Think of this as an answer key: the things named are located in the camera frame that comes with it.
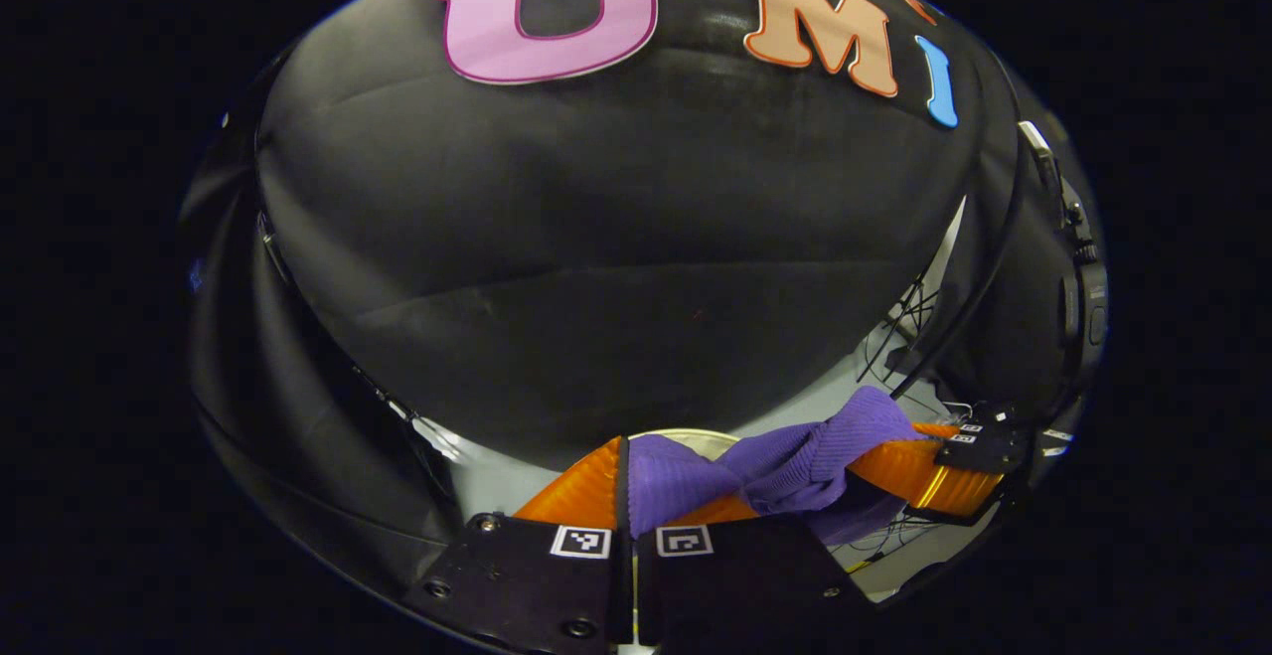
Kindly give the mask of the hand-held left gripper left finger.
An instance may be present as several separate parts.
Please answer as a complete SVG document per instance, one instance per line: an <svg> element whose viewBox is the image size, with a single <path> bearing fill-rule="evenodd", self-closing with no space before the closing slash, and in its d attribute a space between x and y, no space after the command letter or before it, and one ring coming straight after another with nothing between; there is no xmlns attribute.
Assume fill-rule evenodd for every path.
<svg viewBox="0 0 1272 655"><path fill-rule="evenodd" d="M501 654L616 654L632 644L627 460L627 439L612 438L516 513L472 516L404 605Z"/></svg>

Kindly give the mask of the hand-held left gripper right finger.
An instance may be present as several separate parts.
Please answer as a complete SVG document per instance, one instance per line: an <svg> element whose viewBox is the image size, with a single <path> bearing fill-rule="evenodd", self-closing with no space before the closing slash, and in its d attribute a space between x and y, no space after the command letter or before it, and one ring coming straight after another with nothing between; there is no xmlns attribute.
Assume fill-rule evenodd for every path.
<svg viewBox="0 0 1272 655"><path fill-rule="evenodd" d="M847 654L876 604L799 518L641 535L636 638L658 654Z"/></svg>

